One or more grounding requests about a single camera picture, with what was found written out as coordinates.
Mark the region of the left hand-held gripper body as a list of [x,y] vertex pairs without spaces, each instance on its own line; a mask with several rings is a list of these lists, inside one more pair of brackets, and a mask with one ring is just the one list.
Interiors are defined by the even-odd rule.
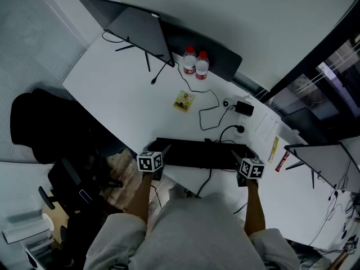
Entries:
[[153,180],[160,181],[163,175],[163,156],[161,152],[143,151],[137,155],[138,171],[143,174],[153,174]]

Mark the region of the black keyboard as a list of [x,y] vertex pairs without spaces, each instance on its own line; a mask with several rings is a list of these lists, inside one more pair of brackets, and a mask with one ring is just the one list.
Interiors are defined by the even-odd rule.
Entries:
[[237,169],[237,160],[232,155],[235,151],[245,158],[247,145],[234,143],[218,143],[209,141],[190,141],[170,138],[157,138],[156,152],[162,152],[167,145],[171,148],[163,161],[166,165],[204,169]]

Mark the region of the person's right forearm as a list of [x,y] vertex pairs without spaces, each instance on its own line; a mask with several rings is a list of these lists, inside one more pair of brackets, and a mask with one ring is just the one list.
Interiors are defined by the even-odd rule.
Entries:
[[266,228],[266,221],[255,180],[246,181],[248,198],[244,230],[248,236]]

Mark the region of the person's left forearm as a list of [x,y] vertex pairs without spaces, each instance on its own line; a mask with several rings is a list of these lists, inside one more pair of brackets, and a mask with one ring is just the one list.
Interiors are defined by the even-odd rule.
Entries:
[[150,188],[154,175],[145,174],[141,184],[129,203],[126,213],[142,219],[145,224],[148,221]]

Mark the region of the yellow stick packet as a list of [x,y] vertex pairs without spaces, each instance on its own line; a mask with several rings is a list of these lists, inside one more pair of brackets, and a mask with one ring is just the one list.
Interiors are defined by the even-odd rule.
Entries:
[[279,143],[279,136],[275,136],[274,141],[273,141],[273,145],[272,145],[272,149],[271,149],[271,152],[270,152],[270,155],[269,155],[269,158],[268,158],[269,163],[273,162],[273,159],[275,157],[275,154],[276,154],[276,151],[277,151],[277,148],[278,148],[278,143]]

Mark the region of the red stick packet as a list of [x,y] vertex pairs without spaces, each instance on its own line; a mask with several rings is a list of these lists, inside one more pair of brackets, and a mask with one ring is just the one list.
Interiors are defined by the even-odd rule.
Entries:
[[278,166],[276,166],[275,171],[279,172],[282,168],[282,166],[284,165],[285,161],[287,160],[287,158],[289,157],[290,153],[288,151],[285,152],[285,154],[283,155],[281,161],[279,162]]

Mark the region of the white power strip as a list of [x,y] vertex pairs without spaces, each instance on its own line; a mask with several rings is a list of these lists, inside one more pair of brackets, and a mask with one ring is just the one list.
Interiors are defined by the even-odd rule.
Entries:
[[238,138],[245,138],[248,135],[248,130],[249,130],[248,117],[245,116],[245,115],[240,114],[236,125],[243,126],[245,128],[245,131],[244,131],[244,133],[239,133],[237,130],[235,130],[235,135]]

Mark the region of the black power adapter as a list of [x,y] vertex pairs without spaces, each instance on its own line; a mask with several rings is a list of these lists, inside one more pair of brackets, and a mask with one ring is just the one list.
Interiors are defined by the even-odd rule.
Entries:
[[235,112],[251,117],[254,112],[254,106],[245,102],[237,101],[235,105]]

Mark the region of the yellow flat snack packet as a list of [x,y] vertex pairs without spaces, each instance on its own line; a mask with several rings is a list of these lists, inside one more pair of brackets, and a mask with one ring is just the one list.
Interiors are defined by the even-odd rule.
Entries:
[[195,98],[194,94],[190,94],[185,91],[180,91],[177,98],[175,99],[173,107],[187,113],[192,105],[194,98]]

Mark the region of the black wide monitor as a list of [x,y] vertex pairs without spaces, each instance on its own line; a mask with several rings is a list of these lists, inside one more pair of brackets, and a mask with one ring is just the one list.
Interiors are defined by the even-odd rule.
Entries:
[[360,168],[338,142],[323,145],[286,145],[285,150],[311,168],[334,189],[360,194]]

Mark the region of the black smartphone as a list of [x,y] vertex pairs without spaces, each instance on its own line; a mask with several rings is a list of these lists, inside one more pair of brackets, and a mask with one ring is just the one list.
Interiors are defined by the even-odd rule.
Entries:
[[85,192],[85,190],[81,189],[79,191],[79,195],[82,197],[82,199],[87,203],[87,204],[91,204],[92,203],[92,198]]

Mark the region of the person's grey sweatshirt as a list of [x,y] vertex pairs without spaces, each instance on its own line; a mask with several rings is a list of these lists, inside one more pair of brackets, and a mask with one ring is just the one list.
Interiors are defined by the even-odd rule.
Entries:
[[171,199],[151,231],[131,214],[108,216],[84,270],[300,270],[276,228],[247,235],[216,194]]

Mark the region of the dark grey desk partition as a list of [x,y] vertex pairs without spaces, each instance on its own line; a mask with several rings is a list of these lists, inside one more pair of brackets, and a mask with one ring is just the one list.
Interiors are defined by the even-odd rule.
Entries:
[[193,46],[196,54],[205,51],[210,62],[209,71],[231,82],[242,62],[242,57],[218,42],[181,26],[162,22],[163,33],[168,42],[169,49],[182,56],[186,47]]

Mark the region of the black high-back office chair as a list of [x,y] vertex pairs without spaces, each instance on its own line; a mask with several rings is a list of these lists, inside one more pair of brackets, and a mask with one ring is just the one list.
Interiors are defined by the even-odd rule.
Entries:
[[105,158],[126,149],[126,145],[79,102],[43,89],[14,99],[10,133],[13,144],[31,148],[41,164],[82,155]]

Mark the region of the black monitor with sticker corner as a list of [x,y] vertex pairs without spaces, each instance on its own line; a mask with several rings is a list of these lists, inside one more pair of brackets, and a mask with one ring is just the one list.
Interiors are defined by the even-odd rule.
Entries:
[[103,30],[174,66],[158,14],[115,1],[79,1]]

